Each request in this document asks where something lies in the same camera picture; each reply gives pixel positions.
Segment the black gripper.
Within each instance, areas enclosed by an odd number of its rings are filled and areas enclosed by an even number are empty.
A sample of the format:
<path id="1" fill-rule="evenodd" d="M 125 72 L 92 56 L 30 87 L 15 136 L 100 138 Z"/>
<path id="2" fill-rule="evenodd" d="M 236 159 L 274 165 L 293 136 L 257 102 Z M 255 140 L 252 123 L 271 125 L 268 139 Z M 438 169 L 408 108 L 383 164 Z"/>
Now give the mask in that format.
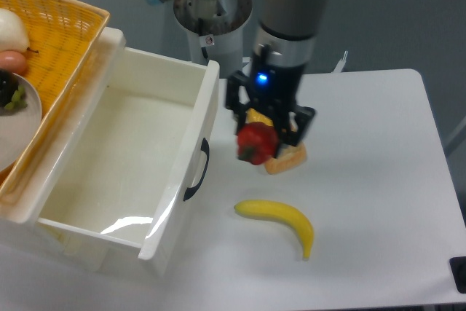
<path id="1" fill-rule="evenodd" d="M 227 77 L 224 103 L 237 123 L 235 135 L 246 124 L 251 102 L 255 110 L 273 121 L 278 137 L 276 157 L 284 148 L 298 146 L 315 118 L 314 108 L 300 106 L 296 102 L 304 65 L 281 66 L 278 58 L 271 44 L 259 45 L 258 52 L 251 58 L 249 77 L 242 71 L 235 71 Z M 240 101 L 241 87 L 246 91 L 247 103 Z"/>

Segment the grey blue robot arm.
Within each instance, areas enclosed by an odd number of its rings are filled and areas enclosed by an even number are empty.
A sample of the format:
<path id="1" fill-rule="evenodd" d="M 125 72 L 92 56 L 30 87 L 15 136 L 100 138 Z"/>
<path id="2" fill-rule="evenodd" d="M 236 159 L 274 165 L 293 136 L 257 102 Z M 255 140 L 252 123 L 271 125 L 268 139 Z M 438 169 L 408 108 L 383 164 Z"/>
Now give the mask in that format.
<path id="1" fill-rule="evenodd" d="M 254 109 L 272 121 L 275 156 L 302 141 L 315 110 L 297 104 L 296 95 L 328 0 L 147 1 L 171 1 L 191 59 L 220 65 L 238 130 Z"/>

